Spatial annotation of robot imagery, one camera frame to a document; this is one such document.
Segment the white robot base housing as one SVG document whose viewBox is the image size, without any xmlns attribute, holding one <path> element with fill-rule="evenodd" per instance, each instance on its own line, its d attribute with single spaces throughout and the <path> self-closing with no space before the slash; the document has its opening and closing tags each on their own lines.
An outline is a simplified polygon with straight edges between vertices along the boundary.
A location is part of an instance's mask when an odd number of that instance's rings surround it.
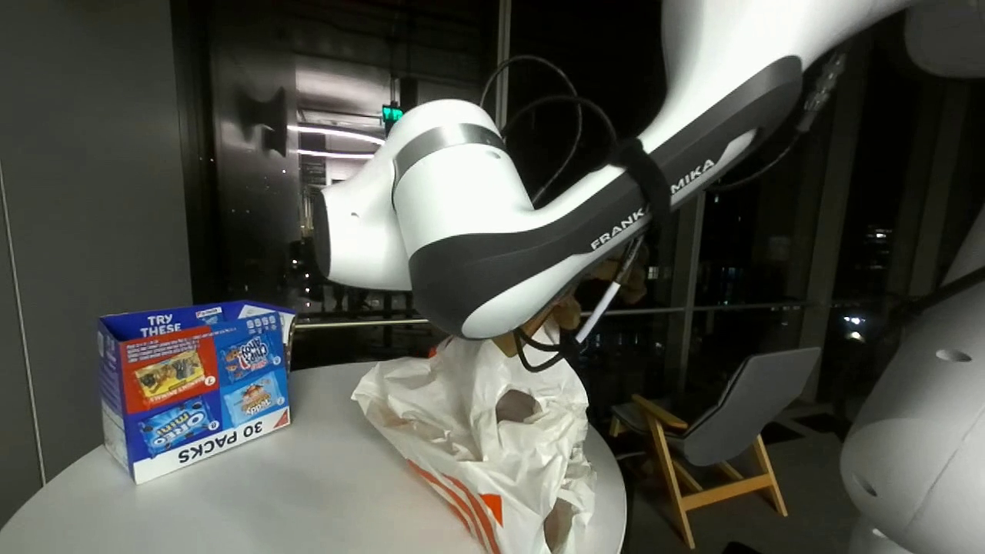
<svg viewBox="0 0 985 554">
<path fill-rule="evenodd" d="M 844 439 L 847 554 L 985 554 L 983 272 L 985 208 Z"/>
</svg>

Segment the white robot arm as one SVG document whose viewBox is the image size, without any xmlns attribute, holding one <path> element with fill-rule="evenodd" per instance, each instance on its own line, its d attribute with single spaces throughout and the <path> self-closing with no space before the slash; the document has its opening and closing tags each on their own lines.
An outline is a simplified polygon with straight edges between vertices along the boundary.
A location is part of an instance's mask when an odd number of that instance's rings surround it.
<svg viewBox="0 0 985 554">
<path fill-rule="evenodd" d="M 314 196 L 322 273 L 407 291 L 452 336 L 506 336 L 770 139 L 807 66 L 887 15 L 904 19 L 916 66 L 983 71 L 983 0 L 665 0 L 665 104 L 544 206 L 480 104 L 424 101 L 364 170 Z"/>
</svg>

